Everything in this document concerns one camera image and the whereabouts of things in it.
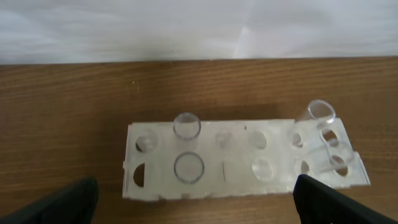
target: brown wooden surface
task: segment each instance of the brown wooden surface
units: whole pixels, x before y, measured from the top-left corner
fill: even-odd
[[[93,223],[299,223],[291,194],[142,203],[121,197],[136,121],[294,118],[329,101],[372,186],[342,192],[398,220],[398,58],[0,66],[0,215],[94,175]]]

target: white backdrop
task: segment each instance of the white backdrop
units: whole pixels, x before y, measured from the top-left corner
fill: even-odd
[[[398,0],[0,0],[0,63],[398,55]]]

